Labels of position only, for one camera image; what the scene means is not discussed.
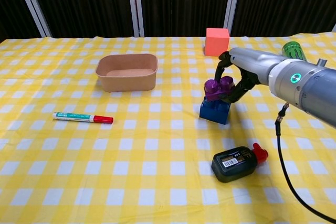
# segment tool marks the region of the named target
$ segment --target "brown paper bowl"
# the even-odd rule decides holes
[[[108,55],[102,58],[96,74],[106,92],[146,91],[155,87],[158,61],[155,55]]]

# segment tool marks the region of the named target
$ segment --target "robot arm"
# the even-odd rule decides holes
[[[215,80],[219,81],[226,67],[237,66],[241,81],[221,99],[238,101],[254,85],[264,84],[275,96],[336,127],[336,70],[298,59],[289,59],[268,52],[233,48],[219,59]]]

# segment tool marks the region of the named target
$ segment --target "table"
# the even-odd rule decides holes
[[[230,47],[281,53],[291,40],[308,61],[336,67],[336,34],[231,38]],[[15,223],[320,223],[291,194],[274,120],[283,101],[256,86],[229,125],[198,118],[216,57],[204,38],[38,38],[0,44],[0,221]],[[109,54],[152,53],[156,87],[106,93],[95,67]],[[226,73],[240,79],[231,67]],[[110,115],[112,125],[55,121],[54,111]],[[286,167],[299,195],[335,216],[335,129],[290,107],[282,123]],[[269,157],[222,184],[213,155],[258,142]]]

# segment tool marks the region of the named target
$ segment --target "red cube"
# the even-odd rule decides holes
[[[205,37],[205,55],[218,57],[227,51],[230,35],[226,28],[207,28]]]

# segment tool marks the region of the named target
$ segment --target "black curtain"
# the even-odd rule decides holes
[[[231,36],[290,36],[331,31],[336,0],[238,0]]]
[[[205,36],[223,27],[227,0],[141,0],[146,37]]]
[[[129,0],[38,0],[52,36],[134,36]]]
[[[25,0],[0,0],[0,42],[41,37]]]

